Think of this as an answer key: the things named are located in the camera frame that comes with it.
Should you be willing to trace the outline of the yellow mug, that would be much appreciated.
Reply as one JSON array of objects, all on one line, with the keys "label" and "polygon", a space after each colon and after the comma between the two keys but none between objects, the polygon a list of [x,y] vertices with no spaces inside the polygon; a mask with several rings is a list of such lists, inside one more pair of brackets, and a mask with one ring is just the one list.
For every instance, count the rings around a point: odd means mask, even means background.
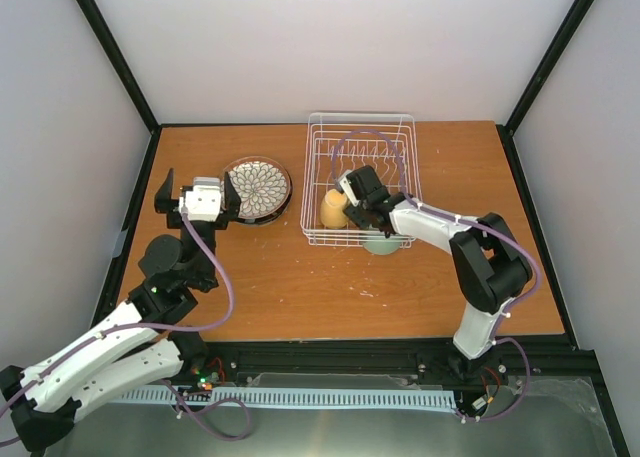
[{"label": "yellow mug", "polygon": [[320,205],[320,221],[325,228],[342,229],[347,226],[349,219],[344,210],[349,199],[337,189],[326,192]]}]

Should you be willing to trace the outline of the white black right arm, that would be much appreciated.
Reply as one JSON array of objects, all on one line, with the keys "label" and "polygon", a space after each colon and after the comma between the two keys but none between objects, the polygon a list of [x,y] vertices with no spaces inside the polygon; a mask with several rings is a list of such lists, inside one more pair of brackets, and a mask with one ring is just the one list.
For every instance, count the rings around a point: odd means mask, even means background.
[{"label": "white black right arm", "polygon": [[466,301],[453,345],[465,359],[476,360],[497,344],[502,321],[539,266],[515,240],[498,214],[464,216],[428,205],[404,190],[392,194],[373,167],[344,172],[337,180],[348,199],[344,214],[361,229],[386,238],[404,236],[439,248],[452,257]]}]

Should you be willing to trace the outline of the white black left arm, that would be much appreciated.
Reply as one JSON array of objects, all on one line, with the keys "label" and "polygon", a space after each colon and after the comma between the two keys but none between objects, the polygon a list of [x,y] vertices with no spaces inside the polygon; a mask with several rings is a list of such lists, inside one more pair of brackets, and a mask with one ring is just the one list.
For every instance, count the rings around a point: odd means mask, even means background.
[{"label": "white black left arm", "polygon": [[193,380],[206,372],[201,334],[211,327],[181,322],[197,306],[196,292],[231,285],[215,256],[215,233],[237,219],[241,199],[229,175],[197,177],[178,198],[172,186],[173,178],[166,177],[154,207],[180,235],[151,241],[139,262],[143,281],[54,355],[2,370],[1,412],[10,416],[15,439],[27,451],[45,450],[97,408],[139,386],[180,374]]}]

